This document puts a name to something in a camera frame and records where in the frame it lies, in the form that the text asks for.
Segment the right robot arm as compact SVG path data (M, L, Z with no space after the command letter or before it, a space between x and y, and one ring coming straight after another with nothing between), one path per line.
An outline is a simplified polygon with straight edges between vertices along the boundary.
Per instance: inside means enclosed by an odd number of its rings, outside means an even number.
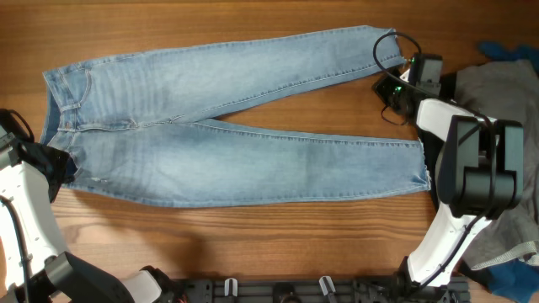
M392 74L372 89L385 108L441 143L435 161L426 163L435 175L434 221L389 287L394 300L436 300L475 236L520 202L523 127L430 95Z

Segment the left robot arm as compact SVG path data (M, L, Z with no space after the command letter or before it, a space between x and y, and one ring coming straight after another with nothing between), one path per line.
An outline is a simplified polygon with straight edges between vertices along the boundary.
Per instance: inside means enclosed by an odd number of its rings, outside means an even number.
M6 263L3 302L172 302L169 279L146 267L119 280L74 256L51 209L70 182L68 153L35 142L28 123L1 111L1 241Z

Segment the light blue denim jeans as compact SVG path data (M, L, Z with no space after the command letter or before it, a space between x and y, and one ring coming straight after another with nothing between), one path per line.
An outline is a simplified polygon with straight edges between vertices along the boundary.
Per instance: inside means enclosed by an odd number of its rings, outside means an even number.
M44 73L41 142L71 188L163 207L374 199L425 191L420 141L269 130L221 120L403 64L368 25L106 56Z

